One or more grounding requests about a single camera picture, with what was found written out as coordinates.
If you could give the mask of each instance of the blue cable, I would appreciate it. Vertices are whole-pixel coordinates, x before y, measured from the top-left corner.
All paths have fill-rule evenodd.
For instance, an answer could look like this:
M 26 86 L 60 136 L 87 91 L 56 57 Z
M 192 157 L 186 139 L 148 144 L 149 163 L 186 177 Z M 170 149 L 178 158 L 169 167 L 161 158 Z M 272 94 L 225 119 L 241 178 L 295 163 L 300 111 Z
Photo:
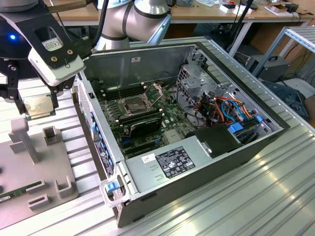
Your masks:
M 246 115 L 241 111 L 240 107 L 237 105 L 236 102 L 232 101 L 232 100 L 227 100 L 231 103 L 233 103 L 233 105 L 237 108 L 238 112 L 240 113 L 240 115 L 242 116 L 243 119 L 247 119 Z
M 222 104 L 221 104 L 221 110 L 222 110 L 223 114 L 224 114 L 227 118 L 231 119 L 231 120 L 235 123 L 235 119 L 234 119 L 233 117 L 230 117 L 230 116 L 225 112 L 224 103 L 225 103 L 225 101 L 222 102 Z
M 161 141 L 161 137 L 159 137 L 158 139 L 156 139 L 156 145 L 158 145 L 160 141 Z
M 221 105 L 221 109 L 222 109 L 222 111 L 223 111 L 223 114 L 224 114 L 226 117 L 230 118 L 231 120 L 233 120 L 233 121 L 235 122 L 235 119 L 234 119 L 233 117 L 228 116 L 228 115 L 226 114 L 226 112 L 225 112 L 224 103 L 225 103 L 226 101 L 231 102 L 231 103 L 236 107 L 237 111 L 240 113 L 240 115 L 242 116 L 243 119 L 247 119 L 246 115 L 244 115 L 244 113 L 241 111 L 241 109 L 239 108 L 239 106 L 237 105 L 237 103 L 234 102 L 234 101 L 232 101 L 232 100 L 229 100 L 229 99 L 228 99 L 228 100 L 225 100 L 225 101 L 222 103 L 222 105 Z

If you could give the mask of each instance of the black stand pole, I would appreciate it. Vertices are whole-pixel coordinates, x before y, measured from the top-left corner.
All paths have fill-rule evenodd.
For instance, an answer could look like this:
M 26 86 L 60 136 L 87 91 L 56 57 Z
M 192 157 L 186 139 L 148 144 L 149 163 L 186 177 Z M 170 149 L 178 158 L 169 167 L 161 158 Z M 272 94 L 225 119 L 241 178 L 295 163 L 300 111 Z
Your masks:
M 231 29 L 231 36 L 229 37 L 229 39 L 227 40 L 227 42 L 224 45 L 224 50 L 227 50 L 227 48 L 230 46 L 230 44 L 233 42 L 233 39 L 237 36 L 237 32 L 239 27 L 242 24 L 242 21 L 245 17 L 245 15 L 247 14 L 248 9 L 250 8 L 251 4 L 252 4 L 253 0 L 248 0 L 247 1 L 247 5 L 240 17 L 240 19 L 238 20 L 237 24 L 233 24 L 232 29 Z

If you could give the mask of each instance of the electronic device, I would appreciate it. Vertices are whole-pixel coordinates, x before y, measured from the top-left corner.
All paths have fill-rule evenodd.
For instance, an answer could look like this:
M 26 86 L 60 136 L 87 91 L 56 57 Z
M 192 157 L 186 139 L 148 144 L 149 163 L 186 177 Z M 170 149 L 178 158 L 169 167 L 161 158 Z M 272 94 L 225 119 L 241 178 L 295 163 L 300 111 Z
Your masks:
M 296 12 L 296 10 L 299 8 L 299 5 L 295 3 L 286 4 L 284 6 L 287 8 L 287 12 L 289 13 Z
M 118 227 L 248 162 L 289 128 L 201 43 L 99 52 L 85 64 L 80 107 Z
M 70 89 L 75 75 L 85 68 L 43 0 L 1 1 L 0 42 L 0 72 L 7 76 L 0 97 L 15 102 L 20 114 L 27 111 L 18 92 L 19 80 L 40 77 L 56 108 L 57 94 Z
M 254 0 L 255 3 L 262 4 L 262 5 L 275 4 L 280 1 L 281 0 Z
M 193 0 L 177 0 L 176 5 L 192 7 Z
M 262 60 L 263 56 L 264 55 L 251 56 L 246 61 L 245 68 L 250 73 L 252 73 Z M 278 55 L 272 55 L 269 57 L 269 59 L 266 61 L 266 63 L 258 73 L 257 78 L 261 78 L 269 82 L 275 82 L 281 75 L 285 73 L 288 66 L 290 66 L 289 62 L 284 60 L 282 57 Z
M 247 5 L 248 0 L 241 0 L 242 5 L 246 6 Z M 251 4 L 250 9 L 252 10 L 258 10 L 258 6 L 254 3 Z
M 262 83 L 270 89 L 276 96 L 286 103 L 292 110 L 300 115 L 304 120 L 310 119 L 309 113 L 304 104 L 305 98 L 299 90 L 289 88 L 288 86 L 262 81 Z
M 165 0 L 107 0 L 107 13 L 102 35 L 95 49 L 129 48 L 129 38 L 148 45 L 157 45 L 164 38 L 171 23 Z M 98 0 L 101 12 L 105 0 Z

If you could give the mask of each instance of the blue led light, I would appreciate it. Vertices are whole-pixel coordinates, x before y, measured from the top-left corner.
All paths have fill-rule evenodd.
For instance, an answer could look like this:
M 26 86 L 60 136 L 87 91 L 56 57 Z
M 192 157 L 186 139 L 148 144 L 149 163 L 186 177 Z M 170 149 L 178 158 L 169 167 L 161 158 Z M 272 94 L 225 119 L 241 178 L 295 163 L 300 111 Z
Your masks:
M 14 34 L 10 34 L 9 37 L 10 37 L 11 40 L 16 40 L 16 36 Z

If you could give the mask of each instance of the motherboard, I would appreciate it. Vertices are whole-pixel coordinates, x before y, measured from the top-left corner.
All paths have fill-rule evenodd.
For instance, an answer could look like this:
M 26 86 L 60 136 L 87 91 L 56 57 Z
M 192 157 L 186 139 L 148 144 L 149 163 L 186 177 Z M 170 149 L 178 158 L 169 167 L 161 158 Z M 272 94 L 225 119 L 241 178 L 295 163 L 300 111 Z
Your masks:
M 126 158 L 180 141 L 198 126 L 178 107 L 174 85 L 147 84 L 103 90 L 97 97 Z

